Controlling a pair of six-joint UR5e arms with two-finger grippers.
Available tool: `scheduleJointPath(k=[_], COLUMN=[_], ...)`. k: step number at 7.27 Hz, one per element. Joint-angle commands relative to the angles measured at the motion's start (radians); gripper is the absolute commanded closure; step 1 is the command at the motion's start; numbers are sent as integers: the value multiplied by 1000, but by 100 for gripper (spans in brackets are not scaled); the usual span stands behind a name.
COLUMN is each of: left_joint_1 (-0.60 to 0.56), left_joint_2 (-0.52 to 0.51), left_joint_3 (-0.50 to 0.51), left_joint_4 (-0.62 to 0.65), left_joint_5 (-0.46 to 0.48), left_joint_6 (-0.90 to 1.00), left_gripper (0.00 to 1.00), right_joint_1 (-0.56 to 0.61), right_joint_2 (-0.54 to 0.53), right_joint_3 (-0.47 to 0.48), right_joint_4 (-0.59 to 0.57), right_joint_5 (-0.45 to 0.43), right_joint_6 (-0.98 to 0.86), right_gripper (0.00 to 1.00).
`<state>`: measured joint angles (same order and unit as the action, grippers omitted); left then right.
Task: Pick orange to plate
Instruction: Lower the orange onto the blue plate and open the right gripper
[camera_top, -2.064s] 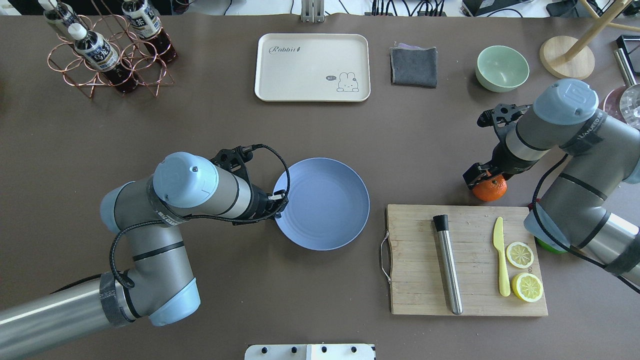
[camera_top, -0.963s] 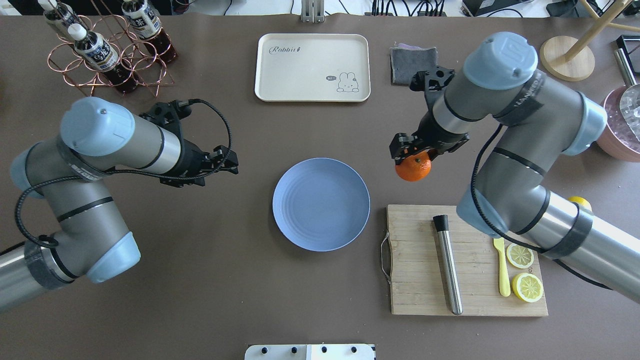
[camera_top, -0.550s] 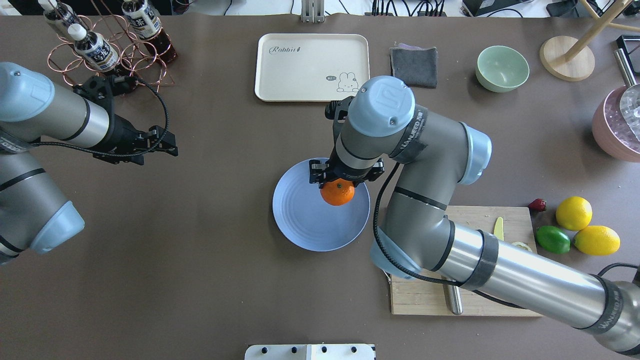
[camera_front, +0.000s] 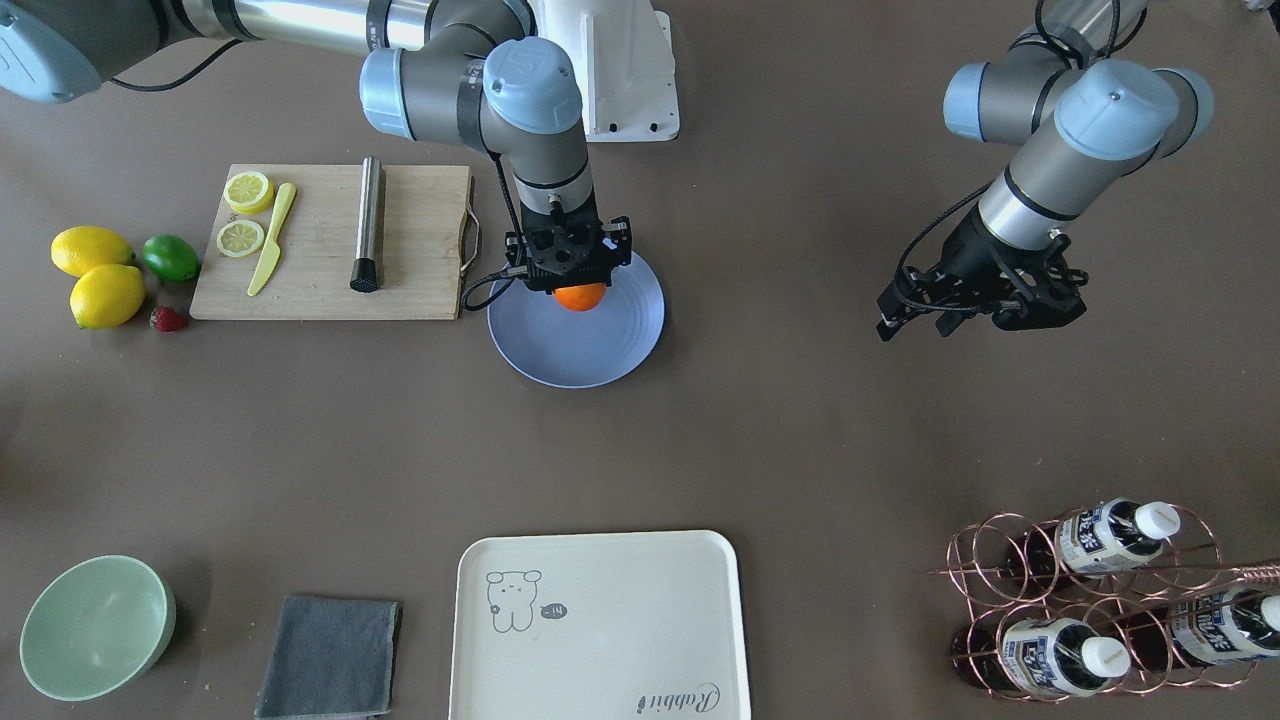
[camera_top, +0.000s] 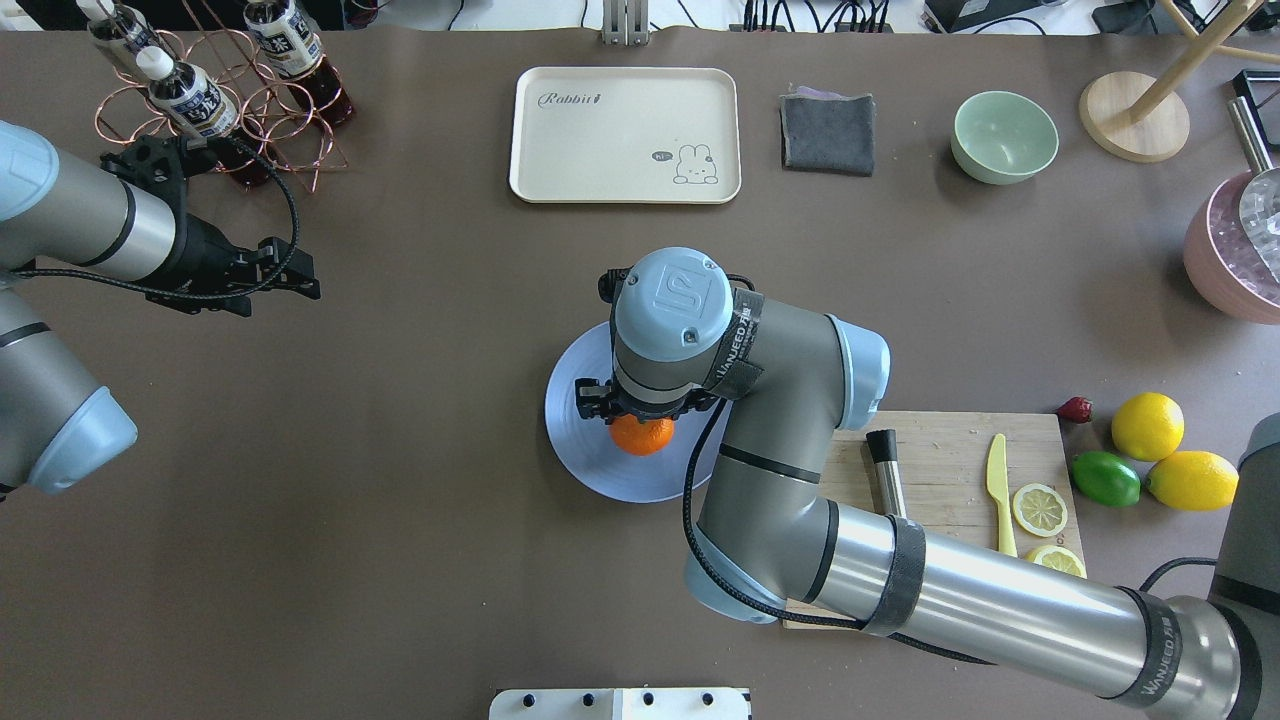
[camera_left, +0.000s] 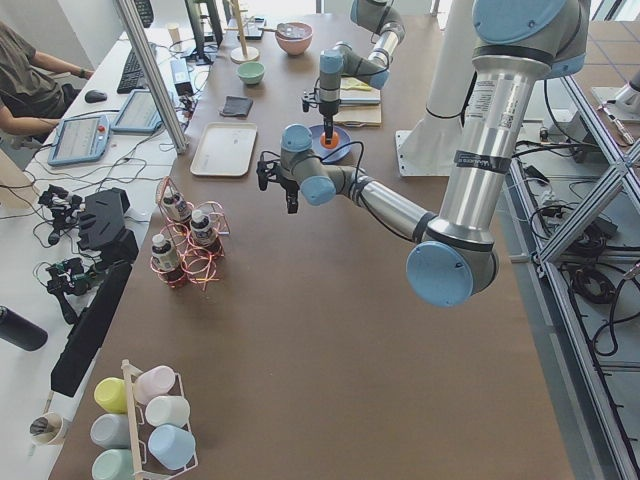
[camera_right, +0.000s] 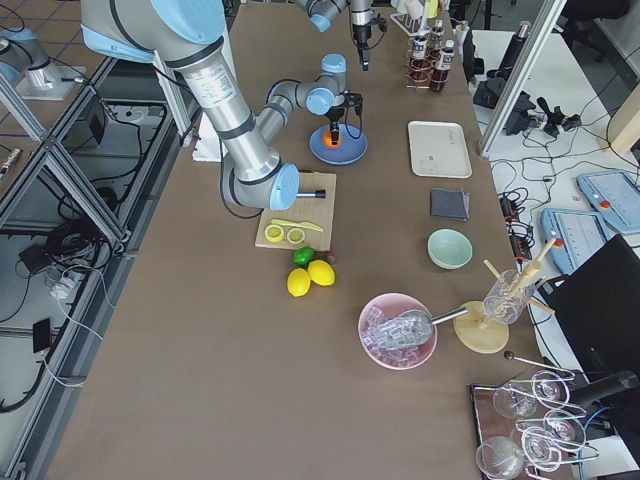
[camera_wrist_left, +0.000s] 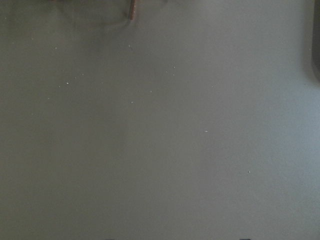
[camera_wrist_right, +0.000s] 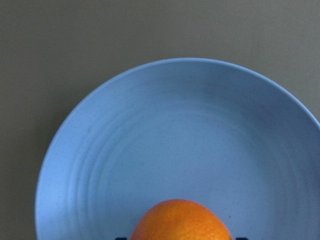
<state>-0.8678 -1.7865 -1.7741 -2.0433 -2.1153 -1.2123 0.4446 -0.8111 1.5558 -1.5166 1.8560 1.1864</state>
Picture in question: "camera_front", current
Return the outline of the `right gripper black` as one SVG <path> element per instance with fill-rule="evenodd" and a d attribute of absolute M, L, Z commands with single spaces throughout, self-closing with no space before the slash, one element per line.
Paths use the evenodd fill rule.
<path fill-rule="evenodd" d="M 616 268 L 632 260 L 632 227 L 628 217 L 604 223 L 596 209 L 586 205 L 566 213 L 554 205 L 544 215 L 521 208 L 521 233 L 506 238 L 506 279 L 518 279 L 527 290 L 552 293 L 561 288 L 612 286 Z"/>

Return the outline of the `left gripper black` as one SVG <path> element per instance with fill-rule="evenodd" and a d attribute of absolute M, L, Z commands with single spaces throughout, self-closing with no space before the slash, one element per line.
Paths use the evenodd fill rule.
<path fill-rule="evenodd" d="M 1059 234 L 1041 250 L 1015 249 L 997 240 L 973 208 L 932 268 L 897 268 L 895 290 L 877 299 L 876 331 L 888 342 L 905 323 L 928 313 L 938 313 L 934 328 L 943 338 L 977 315 L 989 315 L 1001 331 L 1064 327 L 1085 313 L 1080 287 L 1089 279 L 1068 265 L 1070 243 L 1068 234 Z"/>

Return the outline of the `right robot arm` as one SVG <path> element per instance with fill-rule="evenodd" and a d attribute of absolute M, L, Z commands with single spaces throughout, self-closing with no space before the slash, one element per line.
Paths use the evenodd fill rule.
<path fill-rule="evenodd" d="M 570 55 L 526 1 L 5 1 L 3 87 L 68 102 L 187 38 L 358 54 L 369 123 L 509 163 L 518 204 L 503 279 L 609 284 L 628 218 L 603 222 Z"/>

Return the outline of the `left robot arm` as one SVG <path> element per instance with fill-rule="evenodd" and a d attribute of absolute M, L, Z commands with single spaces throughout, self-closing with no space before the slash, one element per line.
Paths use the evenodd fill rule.
<path fill-rule="evenodd" d="M 943 119 L 957 136 L 1018 147 L 991 183 L 960 201 L 964 218 L 927 269 L 899 263 L 878 299 L 882 340 L 934 314 L 948 336 L 987 315 L 1002 331 L 1066 325 L 1085 311 L 1088 275 L 1064 256 L 1073 223 L 1116 179 L 1199 138 L 1213 118 L 1208 81 L 1188 69 L 1116 58 L 1146 18 L 1143 1 L 1057 1 L 1001 61 L 951 78 Z"/>

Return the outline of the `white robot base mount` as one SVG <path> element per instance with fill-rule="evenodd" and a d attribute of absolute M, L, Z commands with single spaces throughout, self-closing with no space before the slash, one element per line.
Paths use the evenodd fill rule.
<path fill-rule="evenodd" d="M 531 1 L 571 58 L 590 143 L 664 142 L 681 118 L 669 17 L 650 1 Z"/>

